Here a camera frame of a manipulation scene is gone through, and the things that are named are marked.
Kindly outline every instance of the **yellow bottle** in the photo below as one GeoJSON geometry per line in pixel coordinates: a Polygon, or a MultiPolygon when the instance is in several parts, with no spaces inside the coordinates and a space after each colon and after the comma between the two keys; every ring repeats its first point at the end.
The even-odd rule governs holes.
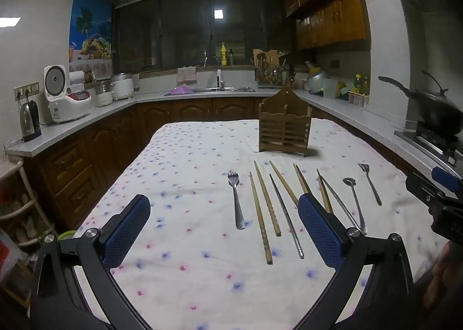
{"type": "Polygon", "coordinates": [[[221,47],[221,56],[222,56],[222,66],[228,65],[227,62],[227,48],[225,47],[225,43],[222,43],[221,47]]]}

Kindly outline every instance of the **faucet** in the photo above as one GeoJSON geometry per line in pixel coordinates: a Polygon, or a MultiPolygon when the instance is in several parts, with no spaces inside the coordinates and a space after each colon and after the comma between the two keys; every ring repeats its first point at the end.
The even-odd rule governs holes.
{"type": "Polygon", "coordinates": [[[221,61],[219,60],[219,58],[215,54],[209,54],[204,60],[204,67],[206,66],[206,62],[207,62],[207,59],[209,57],[215,57],[215,59],[217,60],[217,65],[218,65],[218,69],[217,69],[217,89],[224,89],[224,81],[222,80],[221,61]]]}

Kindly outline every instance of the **wok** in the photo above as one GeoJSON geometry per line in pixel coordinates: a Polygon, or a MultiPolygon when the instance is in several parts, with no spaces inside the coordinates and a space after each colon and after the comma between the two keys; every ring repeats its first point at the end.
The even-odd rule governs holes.
{"type": "Polygon", "coordinates": [[[439,135],[455,135],[463,129],[463,112],[457,108],[446,96],[439,82],[429,73],[422,70],[423,74],[432,78],[440,88],[439,92],[416,90],[411,91],[395,79],[387,76],[379,76],[378,79],[382,82],[394,84],[410,99],[414,99],[418,106],[418,114],[423,118],[423,121],[439,135]]]}

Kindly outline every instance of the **white rice cooker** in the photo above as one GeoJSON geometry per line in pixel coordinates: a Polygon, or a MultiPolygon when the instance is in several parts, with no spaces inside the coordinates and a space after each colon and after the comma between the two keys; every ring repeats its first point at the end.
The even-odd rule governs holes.
{"type": "Polygon", "coordinates": [[[43,70],[45,96],[54,122],[75,120],[90,113],[94,108],[88,91],[71,93],[70,79],[63,65],[47,66],[43,70]]]}
{"type": "Polygon", "coordinates": [[[114,74],[111,76],[114,100],[128,99],[133,97],[133,79],[132,74],[114,74]]]}

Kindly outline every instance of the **table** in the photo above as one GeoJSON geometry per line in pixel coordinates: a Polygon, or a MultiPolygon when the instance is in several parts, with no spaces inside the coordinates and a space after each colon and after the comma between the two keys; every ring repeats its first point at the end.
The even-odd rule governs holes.
{"type": "MultiPolygon", "coordinates": [[[[289,195],[274,175],[277,166],[296,196],[302,194],[292,167],[298,164],[322,203],[316,168],[358,221],[344,177],[357,181],[356,192],[368,236],[397,232],[404,240],[414,277],[419,277],[445,239],[434,234],[427,207],[405,188],[405,175],[370,145],[328,120],[312,120],[309,146],[319,156],[258,152],[258,121],[181,122],[163,126],[92,210],[76,236],[102,227],[138,193],[147,196],[151,215],[122,265],[111,271],[125,295],[154,329],[292,329],[332,277],[300,221],[289,195]],[[276,237],[253,161],[259,164],[282,229],[276,237]],[[378,206],[358,163],[370,177],[383,206],[378,206]],[[227,172],[239,173],[238,196],[246,221],[234,223],[227,172]],[[249,181],[253,172],[273,255],[267,265],[249,181]],[[300,260],[269,179],[272,173],[305,253],[300,260]]],[[[332,198],[344,226],[347,216],[332,198]]],[[[340,319],[355,308],[370,269],[364,268],[340,319]]],[[[104,319],[88,283],[79,281],[94,314],[104,319]]]]}

